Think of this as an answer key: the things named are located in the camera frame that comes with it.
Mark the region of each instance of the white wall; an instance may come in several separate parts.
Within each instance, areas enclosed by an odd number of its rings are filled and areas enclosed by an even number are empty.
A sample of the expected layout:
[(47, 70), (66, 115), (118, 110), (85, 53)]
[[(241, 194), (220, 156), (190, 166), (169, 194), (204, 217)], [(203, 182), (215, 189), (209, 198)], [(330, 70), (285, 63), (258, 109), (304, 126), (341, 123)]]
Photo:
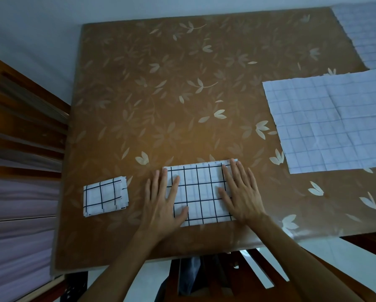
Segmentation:
[(82, 24), (367, 1), (0, 0), (0, 59), (70, 103)]

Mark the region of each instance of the white tile floor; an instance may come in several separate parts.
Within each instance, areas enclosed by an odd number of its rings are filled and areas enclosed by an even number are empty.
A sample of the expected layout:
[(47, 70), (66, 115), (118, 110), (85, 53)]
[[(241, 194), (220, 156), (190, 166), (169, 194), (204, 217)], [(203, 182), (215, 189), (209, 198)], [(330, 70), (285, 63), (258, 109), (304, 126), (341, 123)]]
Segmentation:
[[(302, 242), (300, 245), (376, 292), (376, 255), (340, 238), (310, 240)], [(269, 250), (260, 248), (259, 251), (288, 280)], [(267, 288), (271, 287), (271, 282), (256, 263), (250, 257), (246, 257), (246, 259), (262, 283)], [(168, 276), (170, 263), (171, 261), (167, 260), (144, 264), (132, 283), (125, 302), (153, 302), (160, 284)], [(89, 271), (87, 286), (89, 287), (103, 271), (104, 269)]]

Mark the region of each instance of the chair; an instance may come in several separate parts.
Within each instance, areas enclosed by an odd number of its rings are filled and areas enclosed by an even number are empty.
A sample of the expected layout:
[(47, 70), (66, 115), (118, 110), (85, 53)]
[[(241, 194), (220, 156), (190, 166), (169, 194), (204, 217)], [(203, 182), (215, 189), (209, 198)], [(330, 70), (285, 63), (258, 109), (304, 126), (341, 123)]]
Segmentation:
[[(283, 279), (257, 249), (247, 251), (271, 280), (274, 287), (266, 289), (241, 252), (234, 251), (230, 254), (219, 254), (221, 267), (227, 277), (233, 295), (223, 295), (222, 287), (216, 277), (216, 266), (211, 256), (203, 256), (202, 264), (210, 295), (200, 297), (179, 296), (180, 259), (175, 259), (171, 261), (170, 274), (165, 290), (165, 302), (301, 301), (293, 284)], [(376, 301), (376, 293), (371, 289), (317, 256), (311, 255), (333, 272), (364, 301)]]

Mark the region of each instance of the left hand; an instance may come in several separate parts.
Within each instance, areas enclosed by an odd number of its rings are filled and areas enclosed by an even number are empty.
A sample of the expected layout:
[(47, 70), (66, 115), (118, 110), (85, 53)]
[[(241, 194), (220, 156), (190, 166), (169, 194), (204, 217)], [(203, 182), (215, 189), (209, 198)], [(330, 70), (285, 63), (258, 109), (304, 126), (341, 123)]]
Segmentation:
[(159, 187), (159, 171), (155, 173), (150, 190), (150, 179), (146, 182), (145, 187), (145, 205), (143, 207), (142, 221), (138, 232), (147, 234), (155, 243), (169, 236), (177, 230), (181, 224), (188, 218), (188, 207), (185, 207), (179, 216), (174, 218), (173, 208), (175, 196), (177, 194), (180, 177), (173, 180), (170, 194), (165, 199), (167, 188), (167, 169), (163, 168), (161, 182)]

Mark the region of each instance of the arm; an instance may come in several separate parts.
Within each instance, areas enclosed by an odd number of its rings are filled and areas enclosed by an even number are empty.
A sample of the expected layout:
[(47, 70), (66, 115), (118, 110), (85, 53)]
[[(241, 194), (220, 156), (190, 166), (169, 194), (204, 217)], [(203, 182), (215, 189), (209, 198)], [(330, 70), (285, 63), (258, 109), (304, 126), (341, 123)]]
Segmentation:
[(174, 179), (168, 199), (165, 199), (167, 169), (163, 169), (160, 187), (158, 182), (159, 171), (156, 171), (151, 191), (150, 179), (146, 183), (145, 205), (138, 230), (125, 250), (84, 293), (80, 302), (123, 301), (151, 250), (187, 219), (188, 207), (185, 207), (179, 216), (173, 217), (180, 177)]
[(233, 177), (223, 166), (232, 199), (219, 189), (231, 214), (247, 224), (275, 256), (305, 301), (362, 301), (330, 270), (279, 228), (266, 214), (255, 177), (230, 160)]

